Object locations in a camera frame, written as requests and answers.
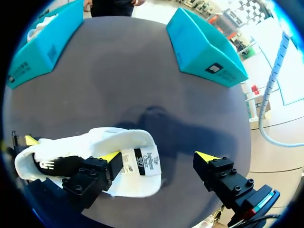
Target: clothing tag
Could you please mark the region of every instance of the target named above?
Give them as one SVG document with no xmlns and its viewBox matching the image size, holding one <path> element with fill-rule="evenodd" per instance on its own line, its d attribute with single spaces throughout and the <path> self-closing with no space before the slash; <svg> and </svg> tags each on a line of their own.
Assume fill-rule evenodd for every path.
<svg viewBox="0 0 304 228">
<path fill-rule="evenodd" d="M 161 174 L 161 164 L 157 147 L 150 146 L 134 149 L 140 175 L 154 176 Z"/>
<path fill-rule="evenodd" d="M 123 150 L 123 168 L 120 170 L 119 174 L 134 173 L 136 169 L 136 161 L 133 150 Z"/>
</svg>

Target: gray tabletop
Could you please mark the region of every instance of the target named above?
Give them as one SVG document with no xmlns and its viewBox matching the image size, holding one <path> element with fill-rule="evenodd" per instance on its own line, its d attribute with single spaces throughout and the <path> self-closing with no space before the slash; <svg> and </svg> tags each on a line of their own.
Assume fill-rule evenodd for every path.
<svg viewBox="0 0 304 228">
<path fill-rule="evenodd" d="M 250 131 L 239 85 L 179 72 L 166 27 L 125 17 L 86 19 L 52 73 L 6 90 L 6 138 L 57 139 L 115 126 L 143 129 L 160 154 L 162 187 L 147 198 L 100 195 L 84 215 L 118 228 L 186 228 L 219 200 L 192 168 L 193 153 L 227 156 L 246 175 Z"/>
</svg>

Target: wire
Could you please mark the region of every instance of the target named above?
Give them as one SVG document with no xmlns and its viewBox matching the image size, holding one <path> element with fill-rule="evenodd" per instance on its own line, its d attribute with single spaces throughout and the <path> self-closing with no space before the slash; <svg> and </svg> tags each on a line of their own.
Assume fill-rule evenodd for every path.
<svg viewBox="0 0 304 228">
<path fill-rule="evenodd" d="M 286 35 L 285 32 L 283 32 L 282 33 L 282 41 L 280 43 L 280 48 L 279 48 L 278 53 L 277 53 L 277 58 L 275 59 L 275 64 L 274 64 L 274 66 L 271 70 L 271 74 L 269 76 L 269 81 L 267 83 L 266 90 L 265 90 L 265 93 L 264 93 L 263 102 L 262 102 L 262 106 L 261 106 L 261 111 L 260 111 L 260 115 L 259 115 L 259 118 L 258 118 L 258 127 L 259 127 L 259 130 L 260 130 L 262 136 L 268 142 L 270 142 L 270 143 L 272 143 L 276 146 L 282 146 L 282 147 L 289 147 L 290 148 L 290 147 L 304 146 L 304 143 L 287 144 L 287 143 L 282 143 L 282 142 L 278 142 L 276 140 L 273 140 L 266 134 L 266 132 L 264 130 L 264 125 L 263 125 L 263 119 L 264 119 L 264 115 L 265 115 L 265 111 L 266 111 L 266 106 L 268 104 L 270 94 L 272 92 L 272 89 L 274 87 L 274 84 L 276 82 L 278 74 L 280 72 L 281 65 L 282 65 L 284 56 L 286 54 L 287 48 L 288 48 L 288 44 L 289 44 L 289 37 Z"/>
<path fill-rule="evenodd" d="M 265 215 L 265 216 L 262 216 L 262 217 L 259 217 L 259 218 L 256 218 L 256 219 L 252 219 L 252 220 L 247 220 L 233 228 L 242 228 L 242 227 L 246 227 L 252 223 L 256 223 L 256 222 L 260 222 L 260 221 L 263 221 L 265 219 L 278 219 L 280 217 L 280 215 L 276 215 L 276 214 L 272 214 L 272 215 Z"/>
</svg>

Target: screw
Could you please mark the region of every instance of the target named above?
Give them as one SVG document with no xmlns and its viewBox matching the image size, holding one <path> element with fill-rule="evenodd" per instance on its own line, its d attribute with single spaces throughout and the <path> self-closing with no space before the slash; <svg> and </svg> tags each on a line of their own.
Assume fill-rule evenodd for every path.
<svg viewBox="0 0 304 228">
<path fill-rule="evenodd" d="M 252 186 L 254 182 L 255 182 L 255 181 L 254 181 L 252 178 L 250 178 L 250 179 L 247 180 L 246 185 L 247 185 L 247 186 Z"/>
<path fill-rule="evenodd" d="M 80 185 L 76 185 L 76 186 L 75 186 L 75 190 L 81 191 L 81 190 L 82 190 L 82 187 L 81 187 Z"/>
<path fill-rule="evenodd" d="M 225 173 L 225 172 L 221 172 L 221 173 L 220 173 L 220 177 L 221 177 L 221 178 L 224 178 L 225 176 L 226 176 L 226 173 Z"/>
<path fill-rule="evenodd" d="M 236 173 L 237 173 L 237 169 L 233 168 L 233 169 L 231 170 L 231 174 L 236 174 Z"/>
<path fill-rule="evenodd" d="M 235 194 L 238 194 L 241 191 L 241 189 L 242 188 L 240 186 L 236 185 L 236 186 L 234 186 L 233 191 Z"/>
</svg>

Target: teal cardboard box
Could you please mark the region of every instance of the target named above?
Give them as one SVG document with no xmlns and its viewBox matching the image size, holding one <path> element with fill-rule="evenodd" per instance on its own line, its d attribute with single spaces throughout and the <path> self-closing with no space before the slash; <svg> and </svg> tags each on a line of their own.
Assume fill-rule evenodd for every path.
<svg viewBox="0 0 304 228">
<path fill-rule="evenodd" d="M 167 25 L 167 32 L 181 72 L 226 87 L 248 79 L 232 44 L 200 16 L 178 8 Z"/>
<path fill-rule="evenodd" d="M 32 40 L 27 34 L 44 20 L 58 14 Z M 49 12 L 25 31 L 9 68 L 7 85 L 14 89 L 20 84 L 53 70 L 61 51 L 83 21 L 83 1 L 76 0 Z"/>
</svg>

